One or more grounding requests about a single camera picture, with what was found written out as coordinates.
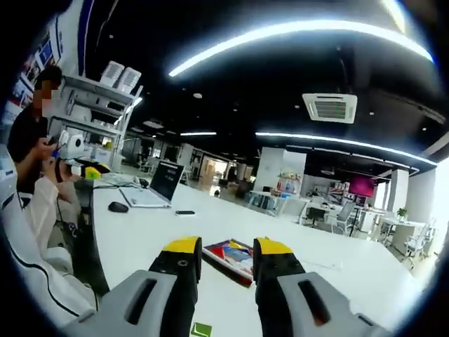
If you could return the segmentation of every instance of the green sticker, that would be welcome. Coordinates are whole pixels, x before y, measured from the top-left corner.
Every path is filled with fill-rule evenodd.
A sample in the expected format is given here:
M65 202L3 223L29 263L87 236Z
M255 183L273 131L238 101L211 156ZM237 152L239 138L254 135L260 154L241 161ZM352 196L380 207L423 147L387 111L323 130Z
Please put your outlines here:
M192 331L190 333L194 336L210 337L212 327L201 323L194 323Z

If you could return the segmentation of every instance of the laptop screen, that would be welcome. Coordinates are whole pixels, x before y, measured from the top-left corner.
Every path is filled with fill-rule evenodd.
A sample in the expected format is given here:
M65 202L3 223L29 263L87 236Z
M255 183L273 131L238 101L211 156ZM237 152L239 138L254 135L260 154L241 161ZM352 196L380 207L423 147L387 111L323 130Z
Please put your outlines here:
M151 184L154 191L171 201L175 194L184 166L160 161Z

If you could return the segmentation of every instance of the laptop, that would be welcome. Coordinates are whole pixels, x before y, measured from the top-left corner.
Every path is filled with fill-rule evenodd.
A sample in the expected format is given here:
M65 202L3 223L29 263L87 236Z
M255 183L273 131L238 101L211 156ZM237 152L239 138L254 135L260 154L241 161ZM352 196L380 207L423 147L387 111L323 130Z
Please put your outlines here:
M120 187L120 192L131 207L169 208L183 170L183 165L160 161L148 188Z

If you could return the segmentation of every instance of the potted plant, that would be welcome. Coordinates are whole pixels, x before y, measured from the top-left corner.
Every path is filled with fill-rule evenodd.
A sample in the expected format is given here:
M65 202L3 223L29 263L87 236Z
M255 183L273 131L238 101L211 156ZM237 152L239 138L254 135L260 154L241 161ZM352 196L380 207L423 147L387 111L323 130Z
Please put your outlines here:
M407 209L398 209L396 213L398 214L399 221L403 223L406 220Z

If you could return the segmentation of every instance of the black t-shirt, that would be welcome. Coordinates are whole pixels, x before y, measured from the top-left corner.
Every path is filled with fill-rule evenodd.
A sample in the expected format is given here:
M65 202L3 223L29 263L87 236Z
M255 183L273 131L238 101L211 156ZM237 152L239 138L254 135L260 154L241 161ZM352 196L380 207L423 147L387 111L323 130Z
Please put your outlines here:
M15 162L21 162L31 149L36 146L37 140L47 136L48 120L40 117L36 120L33 108L28 105L14 121L9 133L8 151ZM18 192L33 193L34 183L39 179L42 163L37 161L30 169L28 176L17 185Z

